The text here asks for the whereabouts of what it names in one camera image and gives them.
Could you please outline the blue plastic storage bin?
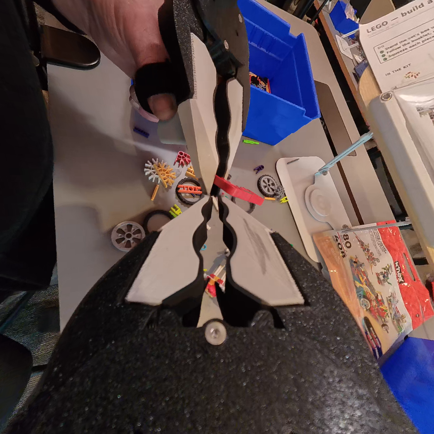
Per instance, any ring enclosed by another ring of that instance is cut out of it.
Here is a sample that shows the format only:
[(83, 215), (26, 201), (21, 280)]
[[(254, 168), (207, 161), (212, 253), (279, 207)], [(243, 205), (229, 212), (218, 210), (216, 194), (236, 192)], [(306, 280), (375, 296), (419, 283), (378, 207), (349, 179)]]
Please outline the blue plastic storage bin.
[(417, 430), (434, 432), (434, 341), (407, 338), (381, 366), (396, 400)]

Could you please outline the multicolour construction toy model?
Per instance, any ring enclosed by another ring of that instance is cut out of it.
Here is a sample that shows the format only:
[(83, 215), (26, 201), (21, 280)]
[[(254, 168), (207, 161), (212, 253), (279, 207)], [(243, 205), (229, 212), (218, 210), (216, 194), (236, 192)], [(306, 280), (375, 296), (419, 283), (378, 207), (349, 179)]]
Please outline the multicolour construction toy model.
[(222, 292), (225, 292), (226, 260), (229, 253), (228, 248), (218, 252), (218, 256), (215, 258), (212, 265), (207, 270), (204, 270), (204, 280), (206, 283), (205, 293), (212, 299), (216, 298), (218, 287)]

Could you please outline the pile of construction toy pieces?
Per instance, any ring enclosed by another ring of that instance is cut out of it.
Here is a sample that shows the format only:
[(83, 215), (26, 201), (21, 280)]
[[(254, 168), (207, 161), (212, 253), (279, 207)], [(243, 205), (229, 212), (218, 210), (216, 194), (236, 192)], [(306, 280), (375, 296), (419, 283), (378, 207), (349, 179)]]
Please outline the pile of construction toy pieces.
[(249, 72), (249, 79), (252, 86), (267, 93), (271, 93), (270, 82), (268, 78)]

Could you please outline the blue background bin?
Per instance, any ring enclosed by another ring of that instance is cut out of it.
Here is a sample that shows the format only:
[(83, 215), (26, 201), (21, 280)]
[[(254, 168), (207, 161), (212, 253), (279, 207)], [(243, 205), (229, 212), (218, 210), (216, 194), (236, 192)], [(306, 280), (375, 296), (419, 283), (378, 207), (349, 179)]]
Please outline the blue background bin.
[(339, 0), (329, 12), (334, 28), (341, 34), (348, 34), (359, 28), (359, 24), (353, 19), (348, 18), (345, 13), (345, 8), (348, 5), (344, 1)]

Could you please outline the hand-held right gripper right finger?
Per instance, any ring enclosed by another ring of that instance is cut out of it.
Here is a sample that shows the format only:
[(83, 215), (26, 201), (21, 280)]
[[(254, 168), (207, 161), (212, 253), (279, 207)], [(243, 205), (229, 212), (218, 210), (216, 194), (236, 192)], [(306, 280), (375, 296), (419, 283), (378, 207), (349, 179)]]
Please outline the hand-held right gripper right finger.
[(252, 326), (259, 312), (269, 312), (274, 326), (284, 326), (280, 308), (305, 300), (279, 251), (272, 232), (227, 198), (218, 200), (226, 259), (225, 290), (217, 289), (223, 320)]

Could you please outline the orange sun connector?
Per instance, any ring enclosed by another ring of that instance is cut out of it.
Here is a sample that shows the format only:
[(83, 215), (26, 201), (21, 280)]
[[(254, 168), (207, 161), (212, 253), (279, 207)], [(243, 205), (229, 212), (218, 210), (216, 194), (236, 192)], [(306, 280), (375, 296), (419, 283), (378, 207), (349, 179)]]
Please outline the orange sun connector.
[(153, 164), (153, 168), (165, 188), (171, 187), (173, 185), (177, 175), (168, 163), (163, 161), (157, 162)]

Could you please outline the instruction booklet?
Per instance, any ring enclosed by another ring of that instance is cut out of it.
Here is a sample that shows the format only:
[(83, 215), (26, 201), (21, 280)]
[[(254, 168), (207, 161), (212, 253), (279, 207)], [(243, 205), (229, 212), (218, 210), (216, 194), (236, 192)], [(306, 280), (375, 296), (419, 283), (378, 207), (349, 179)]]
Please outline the instruction booklet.
[(359, 39), (382, 92), (433, 78), (434, 2), (412, 1), (368, 24)]

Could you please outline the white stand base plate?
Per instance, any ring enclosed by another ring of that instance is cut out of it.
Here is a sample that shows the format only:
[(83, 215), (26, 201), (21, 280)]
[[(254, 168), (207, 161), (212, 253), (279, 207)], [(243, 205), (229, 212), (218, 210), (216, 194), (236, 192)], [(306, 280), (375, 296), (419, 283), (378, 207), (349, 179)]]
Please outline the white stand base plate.
[[(367, 109), (374, 140), (384, 159), (398, 196), (423, 248), (433, 265), (433, 124), (428, 117), (433, 108), (433, 79), (394, 89), (372, 99)], [(393, 218), (384, 186), (378, 179), (367, 151), (341, 161), (355, 172), (354, 210), (361, 223), (351, 220), (344, 197), (332, 179), (331, 167), (319, 173), (324, 161), (319, 157), (288, 157), (276, 162), (278, 177), (307, 255), (323, 263), (313, 235), (345, 225), (356, 226)]]

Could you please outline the black tyre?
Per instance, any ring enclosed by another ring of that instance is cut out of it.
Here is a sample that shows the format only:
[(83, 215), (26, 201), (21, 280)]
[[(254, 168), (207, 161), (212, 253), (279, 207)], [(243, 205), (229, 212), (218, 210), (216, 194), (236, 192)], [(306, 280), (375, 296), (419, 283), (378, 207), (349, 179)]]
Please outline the black tyre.
[(190, 195), (190, 194), (179, 194), (177, 193), (177, 186), (181, 185), (181, 184), (191, 184), (191, 185), (197, 185), (197, 186), (201, 186), (201, 183), (198, 180), (194, 180), (192, 178), (186, 177), (182, 180), (180, 180), (178, 182), (178, 184), (176, 185), (176, 190), (175, 190), (175, 194), (177, 199), (184, 205), (186, 206), (191, 206), (195, 203), (197, 203), (203, 196), (203, 194), (200, 195)]
[(148, 229), (149, 220), (151, 218), (153, 218), (154, 216), (156, 216), (156, 215), (162, 215), (162, 216), (166, 217), (167, 219), (169, 219), (169, 221), (174, 219), (174, 217), (170, 214), (170, 212), (166, 211), (166, 210), (159, 210), (159, 209), (157, 209), (157, 210), (153, 210), (153, 211), (149, 212), (144, 217), (143, 224), (142, 224), (145, 236), (148, 236), (150, 234), (150, 231)]
[[(236, 202), (236, 201), (237, 201), (237, 198), (234, 197), (234, 196), (231, 197), (231, 201), (232, 201), (233, 203), (237, 204), (237, 205), (241, 205), (241, 203), (237, 203), (237, 202)], [(249, 205), (249, 207), (248, 207), (248, 209), (246, 209), (245, 211), (246, 211), (248, 214), (252, 214), (252, 212), (254, 211), (256, 205), (255, 205), (254, 203), (250, 203), (250, 202), (248, 203), (248, 205)]]

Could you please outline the blue bin with square tag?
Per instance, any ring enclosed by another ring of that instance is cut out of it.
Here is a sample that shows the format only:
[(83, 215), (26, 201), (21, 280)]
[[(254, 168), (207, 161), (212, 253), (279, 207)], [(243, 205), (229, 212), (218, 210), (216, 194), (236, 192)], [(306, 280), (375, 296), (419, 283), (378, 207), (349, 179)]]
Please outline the blue bin with square tag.
[(249, 44), (249, 72), (268, 79), (270, 92), (251, 83), (243, 135), (276, 145), (320, 117), (306, 40), (290, 24), (251, 0), (240, 0)]

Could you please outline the grey spoked wheel with tyre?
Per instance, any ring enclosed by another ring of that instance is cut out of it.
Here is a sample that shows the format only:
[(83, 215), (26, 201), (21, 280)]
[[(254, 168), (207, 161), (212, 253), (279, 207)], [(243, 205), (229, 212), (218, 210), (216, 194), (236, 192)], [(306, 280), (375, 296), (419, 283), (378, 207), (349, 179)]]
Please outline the grey spoked wheel with tyre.
[(263, 175), (258, 178), (257, 187), (264, 197), (274, 198), (278, 190), (278, 183), (271, 175)]

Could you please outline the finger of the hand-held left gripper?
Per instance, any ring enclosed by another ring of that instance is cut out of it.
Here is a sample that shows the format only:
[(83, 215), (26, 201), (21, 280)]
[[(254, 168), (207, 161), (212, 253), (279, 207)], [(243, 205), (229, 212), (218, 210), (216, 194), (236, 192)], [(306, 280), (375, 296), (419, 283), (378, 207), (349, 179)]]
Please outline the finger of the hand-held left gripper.
[(243, 133), (243, 86), (235, 79), (221, 79), (214, 93), (213, 151), (216, 152), (215, 175), (226, 179)]
[(178, 114), (195, 176), (202, 180), (203, 192), (211, 195), (219, 166), (214, 111), (217, 72), (206, 45), (194, 33), (191, 53), (194, 94), (178, 106)]

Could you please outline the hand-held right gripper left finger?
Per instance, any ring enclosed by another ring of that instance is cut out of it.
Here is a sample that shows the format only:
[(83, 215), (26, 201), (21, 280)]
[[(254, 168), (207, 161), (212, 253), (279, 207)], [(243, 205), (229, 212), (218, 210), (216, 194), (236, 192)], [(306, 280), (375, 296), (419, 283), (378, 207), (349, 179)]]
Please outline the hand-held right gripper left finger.
[(164, 225), (128, 290), (125, 300), (172, 309), (185, 323), (198, 321), (205, 289), (201, 249), (213, 201), (204, 196)]

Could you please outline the orange toy set package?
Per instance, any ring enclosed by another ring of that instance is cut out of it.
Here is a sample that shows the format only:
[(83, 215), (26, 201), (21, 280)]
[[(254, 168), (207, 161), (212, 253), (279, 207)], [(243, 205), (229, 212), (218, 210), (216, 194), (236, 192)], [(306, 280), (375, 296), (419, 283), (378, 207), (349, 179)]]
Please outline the orange toy set package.
[(431, 296), (397, 222), (313, 234), (335, 291), (379, 360), (433, 317)]

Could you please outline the person's left hand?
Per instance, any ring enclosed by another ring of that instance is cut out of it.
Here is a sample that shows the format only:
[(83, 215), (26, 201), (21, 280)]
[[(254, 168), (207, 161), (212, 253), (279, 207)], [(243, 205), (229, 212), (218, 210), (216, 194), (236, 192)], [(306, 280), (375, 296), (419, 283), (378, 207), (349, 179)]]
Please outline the person's left hand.
[(144, 65), (169, 60), (158, 23), (162, 0), (54, 0), (52, 3), (130, 78)]

